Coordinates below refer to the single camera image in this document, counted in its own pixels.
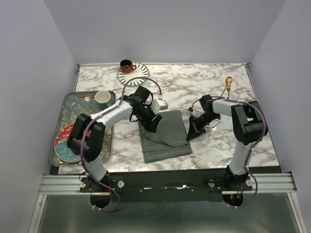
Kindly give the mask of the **grey cloth napkin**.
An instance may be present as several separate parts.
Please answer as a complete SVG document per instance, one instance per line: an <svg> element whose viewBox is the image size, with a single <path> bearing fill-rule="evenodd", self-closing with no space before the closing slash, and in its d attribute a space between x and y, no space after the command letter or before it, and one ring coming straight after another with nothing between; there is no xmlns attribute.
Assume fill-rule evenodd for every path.
<svg viewBox="0 0 311 233"><path fill-rule="evenodd" d="M186 141L187 131L181 111L166 111L160 115L162 119L155 133L147 132L138 124L144 162L147 164L192 153Z"/></svg>

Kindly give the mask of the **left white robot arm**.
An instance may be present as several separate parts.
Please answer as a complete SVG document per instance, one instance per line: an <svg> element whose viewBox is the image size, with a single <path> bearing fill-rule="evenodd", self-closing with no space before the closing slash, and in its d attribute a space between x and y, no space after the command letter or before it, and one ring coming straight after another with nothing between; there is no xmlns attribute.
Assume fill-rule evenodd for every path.
<svg viewBox="0 0 311 233"><path fill-rule="evenodd" d="M155 133L162 119L146 101L152 93L139 86L134 94L122 96L118 102L93 115L80 114L67 140L67 147L81 157L87 174L92 177L91 186L98 192L107 188L107 169L101 162L105 133L116 123L135 116L148 132Z"/></svg>

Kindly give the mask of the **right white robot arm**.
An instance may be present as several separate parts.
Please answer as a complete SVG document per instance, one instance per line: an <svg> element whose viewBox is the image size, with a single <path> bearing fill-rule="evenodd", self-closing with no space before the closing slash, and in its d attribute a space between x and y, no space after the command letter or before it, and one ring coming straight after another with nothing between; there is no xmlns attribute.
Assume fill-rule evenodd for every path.
<svg viewBox="0 0 311 233"><path fill-rule="evenodd" d="M257 101L243 102L211 95L202 96L199 102L204 113L200 116L192 114L189 117L190 126L186 140L191 141L203 135L206 132L205 126L214 120L220 120L221 115L232 118L237 143L223 180L227 189L235 190L241 182L246 181L253 150L268 133L260 105Z"/></svg>

